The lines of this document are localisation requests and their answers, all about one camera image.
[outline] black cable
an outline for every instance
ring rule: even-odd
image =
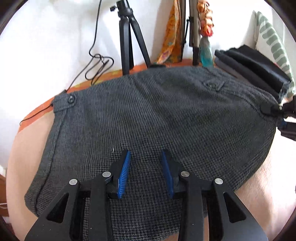
[[[74,82],[77,80],[77,78],[87,69],[87,67],[90,66],[90,64],[92,63],[92,61],[94,59],[98,59],[98,61],[85,73],[85,78],[87,80],[91,80],[91,85],[94,85],[98,79],[106,72],[108,71],[110,68],[112,68],[112,66],[114,65],[114,59],[112,57],[109,57],[109,56],[102,56],[101,54],[99,53],[96,53],[94,55],[92,55],[91,51],[92,49],[94,48],[94,45],[96,43],[96,35],[97,35],[97,32],[98,32],[98,22],[99,22],[99,14],[100,14],[100,9],[101,9],[101,4],[102,4],[102,0],[100,0],[100,3],[99,3],[99,7],[98,7],[98,13],[97,13],[97,16],[96,16],[96,30],[95,30],[95,35],[94,35],[94,42],[91,46],[91,48],[89,49],[89,55],[91,56],[91,60],[88,62],[88,64],[79,72],[79,74],[74,78],[74,80],[71,82],[70,86],[68,87],[68,89],[64,90],[63,92],[66,93],[68,92],[68,90],[72,87],[72,85],[74,84]],[[107,66],[107,64],[111,61],[111,64],[109,67],[107,67],[105,69],[105,67]],[[100,66],[100,68],[98,69],[98,71],[95,73],[95,75],[92,77],[92,78],[88,78],[87,77],[87,74],[94,68],[96,67],[98,64],[102,63],[102,65]],[[50,104],[48,107],[38,111],[36,114],[32,115],[31,117],[28,117],[24,120],[22,120],[20,122],[20,125],[23,121],[26,121],[26,120],[29,120],[31,118],[33,118],[34,116],[38,115],[39,113],[41,113],[42,111],[48,109],[49,107],[51,107],[52,104]]]

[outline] stack of folded clothes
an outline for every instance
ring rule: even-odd
[[[215,63],[239,80],[272,94],[278,103],[287,96],[291,79],[267,57],[246,45],[215,51]]]

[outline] tripod knob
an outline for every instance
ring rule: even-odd
[[[112,6],[112,7],[110,8],[110,11],[111,11],[111,12],[114,12],[116,8],[117,8],[116,6]]]

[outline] tripod head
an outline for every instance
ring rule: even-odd
[[[112,6],[110,11],[113,12],[115,9],[118,9],[118,16],[129,17],[133,15],[133,10],[130,8],[129,3],[127,0],[120,0],[116,2],[117,6]]]

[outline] triangular cutout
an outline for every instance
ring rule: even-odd
[[[69,198],[68,193],[62,196],[61,199],[58,201],[58,203],[50,211],[46,219],[55,223],[62,223],[65,215],[68,198]]]
[[[231,223],[236,223],[246,219],[246,215],[243,211],[237,206],[235,201],[229,196],[228,193],[224,193],[224,200],[226,203],[226,208],[229,216],[229,221]]]

